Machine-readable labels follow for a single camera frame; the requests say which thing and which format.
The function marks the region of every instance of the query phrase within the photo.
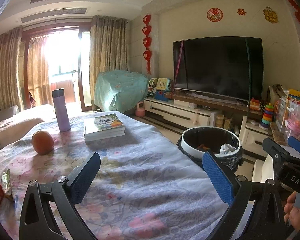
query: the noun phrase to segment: hand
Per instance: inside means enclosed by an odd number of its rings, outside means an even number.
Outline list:
[[[291,225],[296,231],[300,230],[300,209],[294,207],[294,203],[296,201],[297,192],[295,191],[287,198],[287,203],[284,206],[284,212],[286,215],[284,216],[284,222],[286,223],[288,219],[290,219]]]

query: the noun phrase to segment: stack of books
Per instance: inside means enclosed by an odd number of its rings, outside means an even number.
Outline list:
[[[108,114],[84,120],[86,143],[124,135],[125,126],[116,114]]]

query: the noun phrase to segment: green book cover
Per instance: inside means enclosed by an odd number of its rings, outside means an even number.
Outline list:
[[[108,114],[84,120],[84,134],[99,133],[114,128],[124,129],[123,123],[116,114]]]

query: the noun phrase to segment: thermos bottle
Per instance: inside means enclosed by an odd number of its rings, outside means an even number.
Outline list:
[[[66,108],[65,92],[63,88],[53,90],[52,98],[60,132],[70,130],[71,127]]]

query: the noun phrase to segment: teal cloth cover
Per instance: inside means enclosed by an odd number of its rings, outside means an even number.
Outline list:
[[[147,89],[148,79],[138,72],[101,72],[97,76],[94,104],[102,111],[124,113],[146,97]]]

